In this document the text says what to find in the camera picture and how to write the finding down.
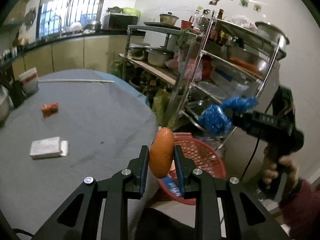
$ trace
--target maroon sleeve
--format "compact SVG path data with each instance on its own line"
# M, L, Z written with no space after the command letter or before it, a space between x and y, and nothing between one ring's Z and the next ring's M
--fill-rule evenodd
M280 205L284 222L290 227L292 239L301 238L304 233L312 230L313 223L320 213L320 192L312 191L305 180L301 190L288 203Z

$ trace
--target table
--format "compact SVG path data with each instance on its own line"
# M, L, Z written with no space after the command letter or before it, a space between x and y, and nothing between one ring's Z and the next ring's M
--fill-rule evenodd
M96 72L61 71L43 79L101 78ZM58 102L43 119L41 106ZM110 178L150 146L156 117L135 95L115 83L41 83L36 94L12 111L0 128L0 209L12 228L35 233L87 176ZM60 136L69 155L32 160L34 140ZM128 201L128 228L138 223L145 202L157 191L148 172L142 200Z

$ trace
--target black tray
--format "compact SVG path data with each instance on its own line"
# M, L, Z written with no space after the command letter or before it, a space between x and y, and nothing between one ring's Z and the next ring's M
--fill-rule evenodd
M177 26L172 26L167 23L154 23L154 22L144 22L146 26L153 26L153 27L162 27L162 28L168 28L168 29L173 29L173 30L180 30L179 27Z

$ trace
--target dish rack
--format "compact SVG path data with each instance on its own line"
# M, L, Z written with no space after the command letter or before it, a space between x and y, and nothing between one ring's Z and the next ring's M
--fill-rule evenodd
M190 33L189 40L188 40L188 44L190 46L188 47L188 50L185 51L186 57L184 60L184 64L183 64L183 67L179 70L177 75L175 75L169 69L157 68L157 67L151 66L147 62L133 60L128 56L128 51L129 51L132 30L146 30L146 31L165 33L166 34L166 38L164 42L165 49L167 48L170 35L179 36L181 31L170 29L170 28L154 27L154 26L137 26L137 25L128 26L127 44L125 48L125 53L120 54L120 56L123 57L122 78L125 80L126 64L127 62L130 62L134 66L139 66L144 68L145 70L149 71L150 73L160 78L167 84L173 86L172 96L170 98L167 111L164 116L164 119L167 123L167 127L171 129L175 127L175 123L180 117L185 116L189 119L189 121L195 127L197 127L202 131L206 131L197 122L199 112L195 113L194 111L192 111L192 108L190 108L190 104L194 103L190 101L191 91L199 90L207 97L207 99L202 102L194 103L195 105L198 104L198 106L207 105L208 102L210 102L211 104L213 103L213 104L220 105L223 101L217 98L210 91L201 87L199 85L199 82L195 80L195 74L200 66L200 62L201 62L200 60L204 55L211 57L212 64L216 68L219 68L219 69L222 69L223 71L228 72L228 74L234 78L244 79L246 80L246 82L248 82L248 84L250 84L250 90L249 90L250 94L251 95L255 94L259 101L258 106L255 108L255 110L257 111L264 112L267 109L268 105L273 99L274 94L276 93L276 90L278 89L279 65L280 65L279 60L286 57L286 52L283 49L283 44L286 42L287 37L282 36L280 37L279 42L275 43L264 37L261 37L260 35L258 35L253 31L242 28L238 25L235 25L227 21L217 19L217 25L219 25L219 27L224 33L228 34L233 38L241 38L246 46L249 46L250 48L257 50L259 53L262 53L264 56L268 58L268 67L266 69L266 73L263 78L260 78L260 77L257 77L256 75L253 75L252 73L247 72L244 68L229 62L228 60L222 58L221 56L208 52L208 50L205 49L206 45L210 43L210 41L208 41L208 37L209 37L212 24L213 24L213 20L211 19L209 22L207 32L201 39L200 46L199 44L198 46L195 46L196 39L199 38L199 36L197 36L196 34ZM190 72L188 78L184 79L186 68L190 60L190 55L192 54L192 51L194 49L198 49L198 51L196 52L197 56L194 63L195 67ZM183 88L182 96L179 95L179 90L181 87ZM220 141L221 143L220 143L220 146L217 147L215 150L220 149L224 145L226 140L230 137L231 133L224 136L223 138L221 137L217 138L217 140Z

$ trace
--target red plastic basket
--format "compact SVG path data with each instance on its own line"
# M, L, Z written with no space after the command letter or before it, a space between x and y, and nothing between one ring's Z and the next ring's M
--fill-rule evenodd
M175 139L175 144L181 146L183 155L192 159L197 168L208 172L214 178L225 178L226 169L223 161L209 145L192 137L177 137ZM169 174L177 184L176 171L170 171ZM183 199L181 196L174 195L161 179L158 179L158 182L161 189L166 192L171 199L188 205L196 204L195 199Z

